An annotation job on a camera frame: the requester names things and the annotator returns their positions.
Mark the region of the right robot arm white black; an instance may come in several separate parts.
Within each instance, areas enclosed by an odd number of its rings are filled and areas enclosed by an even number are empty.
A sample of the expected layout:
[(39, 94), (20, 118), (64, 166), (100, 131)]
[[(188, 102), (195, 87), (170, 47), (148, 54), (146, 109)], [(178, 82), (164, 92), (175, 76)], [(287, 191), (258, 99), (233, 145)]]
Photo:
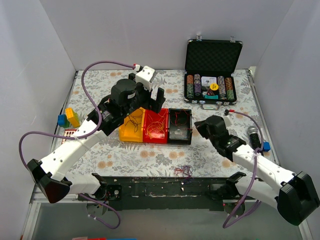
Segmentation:
[(217, 152), (252, 172), (252, 179), (237, 173), (226, 182), (232, 199), (249, 196), (277, 209), (290, 224), (300, 225), (320, 206), (312, 178), (305, 172), (294, 173), (255, 152), (245, 141), (229, 134), (228, 116), (212, 115), (195, 122), (200, 135), (210, 140)]

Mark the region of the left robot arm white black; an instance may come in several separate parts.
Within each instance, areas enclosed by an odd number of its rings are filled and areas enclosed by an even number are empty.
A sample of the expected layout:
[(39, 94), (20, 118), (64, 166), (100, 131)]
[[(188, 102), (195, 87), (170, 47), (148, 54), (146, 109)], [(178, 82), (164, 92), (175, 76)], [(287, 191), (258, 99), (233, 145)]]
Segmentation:
[(70, 168), (94, 145), (104, 140), (124, 124), (124, 120), (139, 108), (159, 113), (165, 102), (164, 89), (158, 88), (156, 99), (141, 82), (120, 79), (110, 94), (91, 111), (75, 132), (74, 140), (67, 140), (41, 160), (27, 163), (31, 176), (51, 203), (57, 203), (68, 194), (88, 194), (95, 200), (106, 196), (107, 184), (97, 173), (88, 175), (69, 174)]

